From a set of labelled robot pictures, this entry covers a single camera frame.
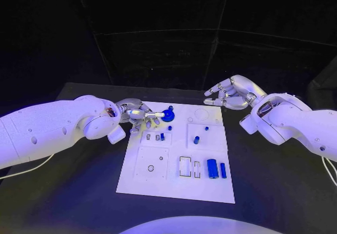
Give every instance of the white cable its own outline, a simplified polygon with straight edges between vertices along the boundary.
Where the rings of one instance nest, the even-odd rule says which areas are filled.
[[[337,170],[336,170],[336,167],[335,167],[333,163],[330,162],[330,160],[329,160],[327,158],[322,157],[323,165],[325,165],[326,170],[327,170],[327,172],[329,172],[329,175],[330,175],[330,178],[332,178],[332,180],[333,180],[333,183],[335,183],[336,186],[337,186],[337,182],[336,182],[336,179],[335,179],[335,177],[333,177],[333,175],[332,175],[332,173],[330,173],[330,170],[329,170],[329,167],[327,167],[327,164],[326,164],[325,159],[329,161],[329,163],[330,163],[330,165],[332,165],[332,167],[333,167],[333,169],[335,169],[335,171],[336,171],[336,176],[337,176]]]
[[[15,173],[15,174],[8,175],[8,176],[3,176],[3,177],[0,177],[0,179],[5,179],[5,178],[9,178],[9,177],[14,177],[14,176],[18,176],[18,175],[21,175],[21,174],[24,174],[24,173],[26,173],[26,172],[34,171],[35,169],[38,169],[38,168],[50,161],[50,159],[52,158],[54,155],[55,155],[55,154],[52,154],[52,155],[50,156],[48,160],[47,160],[38,167],[35,167],[35,168],[32,168],[32,169],[29,169],[29,170],[26,170],[26,171],[24,171],[24,172]]]

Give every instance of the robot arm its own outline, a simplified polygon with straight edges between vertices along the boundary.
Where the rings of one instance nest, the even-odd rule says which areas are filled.
[[[337,112],[313,111],[290,94],[270,94],[241,75],[232,76],[207,91],[219,91],[219,98],[208,98],[205,104],[241,110],[253,107],[251,114],[241,120],[250,134],[257,131],[267,140],[281,145],[296,138],[317,155],[337,161]]]
[[[88,95],[31,106],[0,118],[0,169],[58,153],[83,137],[109,136],[116,144],[126,137],[122,122],[130,121],[136,132],[163,116],[135,98],[113,103]]]

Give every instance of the table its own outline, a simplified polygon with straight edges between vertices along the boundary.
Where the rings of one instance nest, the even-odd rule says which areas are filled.
[[[68,83],[58,99],[96,95],[202,105],[204,92]],[[322,158],[291,139],[271,144],[250,135],[240,120],[250,113],[224,109],[237,204],[116,193],[126,139],[83,138],[35,171],[0,185],[0,233],[119,233],[152,220],[185,215],[232,218],[279,232],[336,233],[337,190]],[[12,167],[11,174],[45,159]]]

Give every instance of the battery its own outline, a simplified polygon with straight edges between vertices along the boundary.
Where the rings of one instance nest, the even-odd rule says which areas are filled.
[[[212,178],[212,179],[219,178],[219,172],[218,172],[218,166],[217,166],[215,159],[208,160],[208,169],[209,169],[209,178]]]
[[[222,168],[222,177],[227,178],[227,168],[225,168],[225,163],[221,163],[221,168]]]

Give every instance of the white board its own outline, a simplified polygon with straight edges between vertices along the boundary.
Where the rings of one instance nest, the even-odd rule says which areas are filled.
[[[132,134],[117,193],[235,203],[222,110],[145,102],[155,112],[173,106],[175,120]],[[156,140],[165,133],[166,140]],[[208,159],[218,162],[219,178],[208,175]],[[225,163],[227,178],[222,178]]]

